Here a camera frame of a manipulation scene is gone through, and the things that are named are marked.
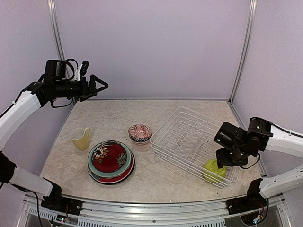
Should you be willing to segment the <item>white red patterned bowl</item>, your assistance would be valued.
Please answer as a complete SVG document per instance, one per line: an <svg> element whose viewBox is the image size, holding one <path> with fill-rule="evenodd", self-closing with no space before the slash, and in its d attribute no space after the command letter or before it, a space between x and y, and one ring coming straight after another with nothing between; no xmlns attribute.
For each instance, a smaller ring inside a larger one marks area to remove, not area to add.
<svg viewBox="0 0 303 227"><path fill-rule="evenodd" d="M132 141L134 144L136 144L136 145L146 145L146 144L148 144L150 141L149 140L147 140L147 141L144 141L144 142L137 142L137 141Z"/></svg>

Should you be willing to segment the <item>white wire dish rack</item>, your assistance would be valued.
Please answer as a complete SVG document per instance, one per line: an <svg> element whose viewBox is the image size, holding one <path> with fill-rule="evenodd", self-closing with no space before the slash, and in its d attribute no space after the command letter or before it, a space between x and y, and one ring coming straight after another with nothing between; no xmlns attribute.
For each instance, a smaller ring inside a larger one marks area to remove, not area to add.
<svg viewBox="0 0 303 227"><path fill-rule="evenodd" d="M227 167L225 176L204 169L221 148L213 141L221 124L214 118L179 106L152 135L151 147L165 164L223 189L237 181L240 169Z"/></svg>

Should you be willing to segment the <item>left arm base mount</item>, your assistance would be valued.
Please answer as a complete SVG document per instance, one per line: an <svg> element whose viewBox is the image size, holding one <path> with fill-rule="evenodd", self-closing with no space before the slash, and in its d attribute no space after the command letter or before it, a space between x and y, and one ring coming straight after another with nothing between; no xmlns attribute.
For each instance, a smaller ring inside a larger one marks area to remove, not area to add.
<svg viewBox="0 0 303 227"><path fill-rule="evenodd" d="M81 200L62 197L60 200L51 200L47 197L43 198L41 206L50 210L65 213L68 215L80 215L83 202Z"/></svg>

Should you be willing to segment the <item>lime green bowl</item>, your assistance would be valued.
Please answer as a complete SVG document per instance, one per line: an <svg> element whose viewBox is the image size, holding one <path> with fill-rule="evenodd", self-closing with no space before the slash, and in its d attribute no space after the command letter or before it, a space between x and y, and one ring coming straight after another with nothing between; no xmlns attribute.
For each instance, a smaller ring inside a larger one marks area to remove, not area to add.
<svg viewBox="0 0 303 227"><path fill-rule="evenodd" d="M219 168L217 159L211 159L203 166L204 178L211 183L222 182L227 174L227 167Z"/></svg>

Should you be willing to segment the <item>yellow mug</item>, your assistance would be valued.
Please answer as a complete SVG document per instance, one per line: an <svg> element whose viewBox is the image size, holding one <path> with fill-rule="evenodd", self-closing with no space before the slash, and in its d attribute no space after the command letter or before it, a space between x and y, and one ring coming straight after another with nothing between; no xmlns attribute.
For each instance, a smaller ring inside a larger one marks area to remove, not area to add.
<svg viewBox="0 0 303 227"><path fill-rule="evenodd" d="M91 135L91 128L89 127L85 129L75 128L69 134L70 139L72 140L74 146L80 151L84 151L88 149L90 135Z"/></svg>

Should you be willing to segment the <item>pink scalloped plate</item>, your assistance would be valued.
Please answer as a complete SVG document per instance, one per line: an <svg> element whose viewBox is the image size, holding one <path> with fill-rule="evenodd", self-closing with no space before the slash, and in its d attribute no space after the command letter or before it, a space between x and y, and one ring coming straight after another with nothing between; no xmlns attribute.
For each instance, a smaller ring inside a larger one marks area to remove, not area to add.
<svg viewBox="0 0 303 227"><path fill-rule="evenodd" d="M104 178L104 177L100 177L96 174L94 174L90 169L88 169L89 175L96 181L101 182L101 183L105 183L105 184L111 184L111 183L116 183L119 182L123 179L125 179L133 170L134 165L131 164L131 166L124 172L122 173L120 176L116 176L116 177L112 177L112 178Z"/></svg>

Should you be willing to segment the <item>light teal floral plate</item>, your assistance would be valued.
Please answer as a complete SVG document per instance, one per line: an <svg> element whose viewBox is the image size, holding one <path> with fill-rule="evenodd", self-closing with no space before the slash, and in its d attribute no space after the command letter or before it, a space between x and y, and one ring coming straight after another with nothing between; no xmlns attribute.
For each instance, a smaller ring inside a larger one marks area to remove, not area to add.
<svg viewBox="0 0 303 227"><path fill-rule="evenodd" d="M129 168L129 166L130 166L130 164L131 164L132 154L131 154L130 149L129 149L124 143L122 143L122 142L120 142L120 143L121 143L122 147L126 149L127 160L126 160L125 164L124 164L119 170L117 170L117 171L115 171L115 172L112 172L112 173L103 173L103 172L100 172L100 171L96 170L96 169L93 167L93 165L92 165L92 163L91 163L91 161L90 161L90 157L91 157L91 155L92 155L93 149L96 148L97 145L99 145L100 143L97 144L96 146L94 146L94 147L92 148L92 150L90 151L90 153L89 153L89 156L88 156L88 167L89 167L89 169L90 169L94 174L96 174L96 175L98 175L98 176L100 176L100 177L104 177L104 178L116 177L116 176L121 175L123 172L125 172L125 171Z"/></svg>

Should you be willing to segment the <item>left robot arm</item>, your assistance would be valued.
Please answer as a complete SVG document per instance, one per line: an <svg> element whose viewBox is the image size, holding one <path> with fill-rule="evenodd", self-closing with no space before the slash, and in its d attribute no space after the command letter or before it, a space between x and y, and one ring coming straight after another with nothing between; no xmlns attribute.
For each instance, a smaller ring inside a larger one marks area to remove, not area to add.
<svg viewBox="0 0 303 227"><path fill-rule="evenodd" d="M83 102L109 87L95 75L85 78L88 61L73 67L72 59L48 60L44 74L21 90L16 100L0 115L0 148L4 149L10 137L33 113L53 104L58 98ZM66 206L66 199L57 184L17 167L3 153L0 155L0 181L35 192L47 198L56 210Z"/></svg>

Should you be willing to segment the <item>blue white patterned cup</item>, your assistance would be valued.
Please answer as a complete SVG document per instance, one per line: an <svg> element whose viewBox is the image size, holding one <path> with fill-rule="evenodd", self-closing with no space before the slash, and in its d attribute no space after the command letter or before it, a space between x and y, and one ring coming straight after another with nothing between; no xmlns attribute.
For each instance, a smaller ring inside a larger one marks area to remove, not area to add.
<svg viewBox="0 0 303 227"><path fill-rule="evenodd" d="M144 142L150 140L152 134L152 128L144 124L132 125L128 129L128 135L131 141Z"/></svg>

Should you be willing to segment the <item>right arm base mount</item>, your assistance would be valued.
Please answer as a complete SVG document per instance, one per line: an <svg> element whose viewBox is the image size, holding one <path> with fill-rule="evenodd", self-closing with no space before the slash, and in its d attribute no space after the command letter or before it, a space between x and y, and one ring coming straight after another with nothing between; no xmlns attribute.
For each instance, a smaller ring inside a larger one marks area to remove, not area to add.
<svg viewBox="0 0 303 227"><path fill-rule="evenodd" d="M267 200L257 196L243 196L226 201L229 215L244 213L267 206Z"/></svg>

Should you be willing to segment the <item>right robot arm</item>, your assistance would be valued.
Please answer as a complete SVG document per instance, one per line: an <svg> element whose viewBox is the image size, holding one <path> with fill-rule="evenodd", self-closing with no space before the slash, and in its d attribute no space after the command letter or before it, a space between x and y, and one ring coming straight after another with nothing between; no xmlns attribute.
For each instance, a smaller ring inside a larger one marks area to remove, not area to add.
<svg viewBox="0 0 303 227"><path fill-rule="evenodd" d="M302 158L303 135L290 129L285 129L271 121L260 117L252 117L246 130L224 122L216 135L214 142L222 146L216 151L217 165L243 167L248 163L248 157L256 157L259 152L280 152ZM242 206L252 210L261 198L267 199L282 192L300 187L303 184L303 166L271 178L259 178L250 183Z"/></svg>

